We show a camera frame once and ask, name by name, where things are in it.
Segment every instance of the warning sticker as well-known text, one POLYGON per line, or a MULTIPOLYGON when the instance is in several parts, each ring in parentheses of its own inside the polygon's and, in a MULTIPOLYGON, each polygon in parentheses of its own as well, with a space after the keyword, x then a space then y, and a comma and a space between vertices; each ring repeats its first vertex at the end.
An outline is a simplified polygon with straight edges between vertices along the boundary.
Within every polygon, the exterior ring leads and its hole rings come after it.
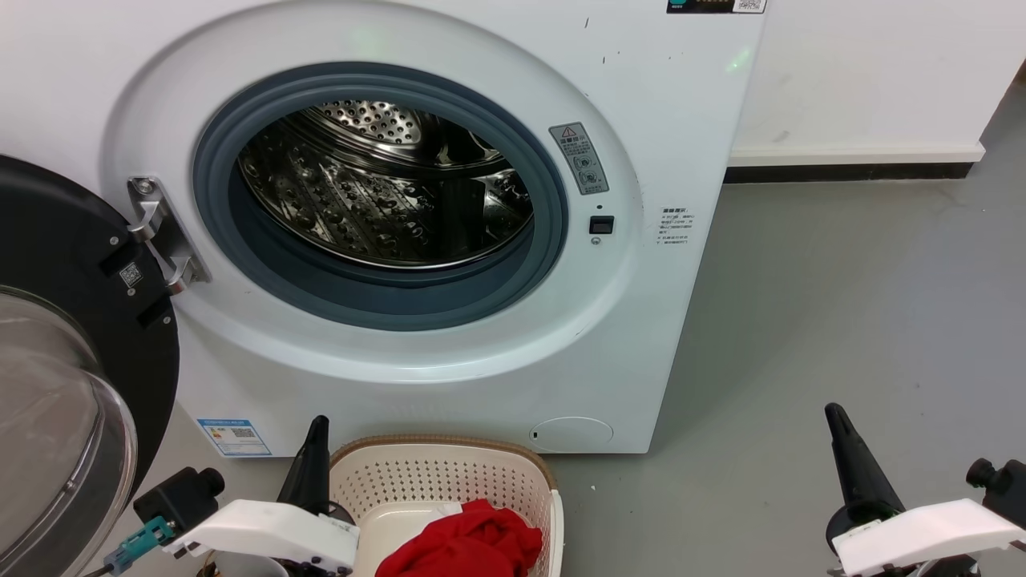
POLYGON ((262 457, 271 454, 246 419, 196 419, 225 457, 262 457))
POLYGON ((656 244, 687 244, 695 228, 695 214, 685 206, 664 206, 656 230, 656 244))
POLYGON ((591 146, 591 139, 588 138, 588 132, 584 131, 583 124, 574 122, 553 126, 549 128, 549 133, 556 139, 563 158, 570 165, 581 194, 608 192, 609 185, 605 182, 605 170, 602 169, 598 153, 591 146))

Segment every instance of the gray rubber gasket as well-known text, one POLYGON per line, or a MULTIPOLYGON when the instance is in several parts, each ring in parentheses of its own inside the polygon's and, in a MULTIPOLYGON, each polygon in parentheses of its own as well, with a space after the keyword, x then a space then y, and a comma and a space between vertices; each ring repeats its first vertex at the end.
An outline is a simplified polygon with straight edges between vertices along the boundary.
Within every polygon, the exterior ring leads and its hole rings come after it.
POLYGON ((208 124, 197 147, 200 216, 226 256, 253 282, 312 314, 389 331, 456 326, 510 306, 558 259, 566 194, 555 163, 512 115, 455 82, 406 68, 330 63, 286 71, 243 90, 208 124), (524 238, 466 267, 386 271, 332 259, 275 225, 235 172, 242 147, 270 122, 336 100, 379 100, 459 122, 501 150, 530 194, 524 238))

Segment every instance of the stainless steel drum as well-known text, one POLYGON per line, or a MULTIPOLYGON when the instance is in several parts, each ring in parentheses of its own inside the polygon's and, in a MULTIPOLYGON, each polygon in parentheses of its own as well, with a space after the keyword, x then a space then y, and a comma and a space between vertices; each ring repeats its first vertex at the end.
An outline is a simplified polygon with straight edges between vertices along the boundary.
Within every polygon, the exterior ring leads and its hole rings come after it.
POLYGON ((290 114, 256 134, 239 164, 278 224, 372 267, 481 259, 532 214, 499 151, 453 122, 389 103, 336 101, 290 114))

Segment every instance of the sticker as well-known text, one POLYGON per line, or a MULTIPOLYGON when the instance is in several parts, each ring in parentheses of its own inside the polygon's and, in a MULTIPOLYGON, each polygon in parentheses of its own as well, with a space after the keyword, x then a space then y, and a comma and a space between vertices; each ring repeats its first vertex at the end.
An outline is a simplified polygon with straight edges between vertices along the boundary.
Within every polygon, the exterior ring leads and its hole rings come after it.
POLYGON ((695 228, 695 214, 685 206, 664 206, 659 216, 656 244, 687 244, 695 228))
POLYGON ((553 126, 549 128, 549 133, 556 139, 563 158, 570 165, 570 170, 574 170, 581 194, 609 191, 609 184, 605 182, 605 170, 602 169, 598 153, 595 152, 595 147, 591 146, 591 139, 588 138, 588 132, 584 131, 583 124, 574 122, 553 126))
POLYGON ((121 269, 121 272, 118 274, 121 275, 121 280, 124 280, 125 285, 129 288, 131 288, 132 285, 140 280, 143 280, 143 273, 139 271, 139 267, 135 266, 135 263, 129 263, 128 266, 121 269))
POLYGON ((668 14, 761 14, 766 0, 668 0, 668 14))
POLYGON ((246 419, 196 419, 206 435, 225 457, 270 455, 264 439, 246 419))

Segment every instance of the blue label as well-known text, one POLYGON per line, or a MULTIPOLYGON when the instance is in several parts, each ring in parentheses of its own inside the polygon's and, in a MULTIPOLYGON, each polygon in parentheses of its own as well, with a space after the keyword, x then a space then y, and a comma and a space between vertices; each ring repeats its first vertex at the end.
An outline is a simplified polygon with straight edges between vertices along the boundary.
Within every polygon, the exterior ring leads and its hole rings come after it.
POLYGON ((266 457, 271 451, 248 419, 196 419, 225 457, 266 457))

